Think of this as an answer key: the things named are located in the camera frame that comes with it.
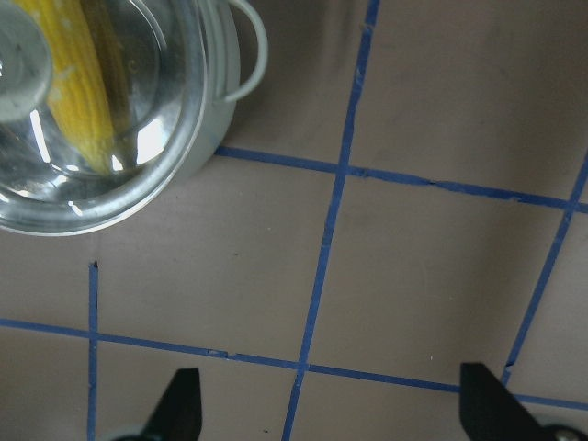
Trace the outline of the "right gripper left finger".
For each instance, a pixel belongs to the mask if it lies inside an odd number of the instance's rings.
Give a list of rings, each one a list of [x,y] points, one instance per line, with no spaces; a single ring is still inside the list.
[[[197,441],[203,426],[200,373],[180,368],[172,376],[147,422],[139,431],[111,440]]]

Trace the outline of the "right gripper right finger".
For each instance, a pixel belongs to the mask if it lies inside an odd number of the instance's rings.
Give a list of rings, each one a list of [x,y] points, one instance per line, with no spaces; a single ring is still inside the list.
[[[470,440],[585,440],[564,424],[543,425],[482,363],[459,371],[458,418]]]

